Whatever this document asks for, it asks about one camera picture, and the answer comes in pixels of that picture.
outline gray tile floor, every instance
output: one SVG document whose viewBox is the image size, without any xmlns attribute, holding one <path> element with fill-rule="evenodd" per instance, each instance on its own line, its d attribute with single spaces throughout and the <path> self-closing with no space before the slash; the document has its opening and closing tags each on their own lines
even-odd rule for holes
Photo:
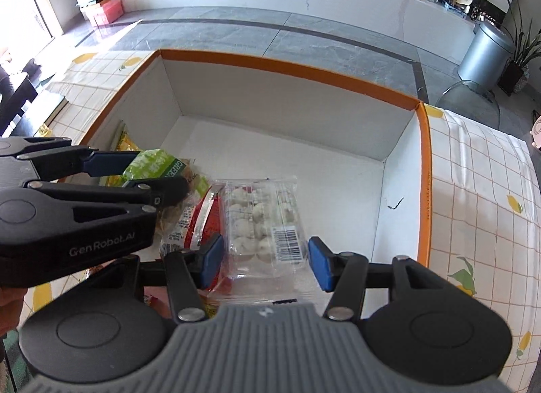
<svg viewBox="0 0 541 393">
<path fill-rule="evenodd" d="M 459 81 L 457 66 L 374 31 L 310 16 L 236 7 L 183 7 L 131 12 L 93 29 L 81 22 L 54 40 L 38 60 L 54 66 L 67 46 L 113 50 L 215 50 L 312 65 L 381 84 L 434 104 Z M 535 95 L 494 90 L 500 130 L 528 140 Z M 541 176 L 541 156 L 534 158 Z"/>
</svg>

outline transparent plastic stool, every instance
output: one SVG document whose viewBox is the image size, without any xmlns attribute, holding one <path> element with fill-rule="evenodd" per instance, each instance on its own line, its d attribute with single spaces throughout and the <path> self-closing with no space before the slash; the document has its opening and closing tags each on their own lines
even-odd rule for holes
<svg viewBox="0 0 541 393">
<path fill-rule="evenodd" d="M 471 81 L 462 80 L 445 91 L 434 105 L 499 130 L 500 106 L 494 94 Z"/>
</svg>

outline silver screw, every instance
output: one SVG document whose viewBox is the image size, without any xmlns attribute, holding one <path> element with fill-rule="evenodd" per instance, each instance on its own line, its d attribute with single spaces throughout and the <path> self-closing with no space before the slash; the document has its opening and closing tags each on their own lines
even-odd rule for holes
<svg viewBox="0 0 541 393">
<path fill-rule="evenodd" d="M 353 311 L 349 307 L 331 307 L 327 312 L 329 319 L 334 321 L 347 321 L 353 317 Z"/>
<path fill-rule="evenodd" d="M 40 188 L 43 186 L 43 183 L 41 181 L 31 181 L 28 183 L 29 188 Z"/>
<path fill-rule="evenodd" d="M 205 312 L 198 307 L 187 307 L 178 313 L 179 319 L 188 323 L 194 323 L 204 319 Z"/>
</svg>

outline finger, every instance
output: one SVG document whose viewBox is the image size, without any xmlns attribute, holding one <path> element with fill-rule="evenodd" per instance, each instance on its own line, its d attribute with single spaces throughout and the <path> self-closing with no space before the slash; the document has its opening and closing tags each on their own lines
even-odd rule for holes
<svg viewBox="0 0 541 393">
<path fill-rule="evenodd" d="M 6 306 L 14 300 L 23 299 L 28 289 L 2 287 L 0 288 L 0 306 Z"/>
<path fill-rule="evenodd" d="M 0 307 L 0 333 L 2 335 L 18 326 L 23 304 L 24 300 L 21 298 Z"/>
</svg>

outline pink object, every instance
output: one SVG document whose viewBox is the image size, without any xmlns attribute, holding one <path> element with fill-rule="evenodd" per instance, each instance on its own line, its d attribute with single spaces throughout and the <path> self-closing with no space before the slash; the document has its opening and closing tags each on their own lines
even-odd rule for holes
<svg viewBox="0 0 541 393">
<path fill-rule="evenodd" d="M 85 13 L 92 26 L 108 25 L 124 14 L 121 0 L 108 0 L 102 4 L 87 7 Z"/>
</svg>

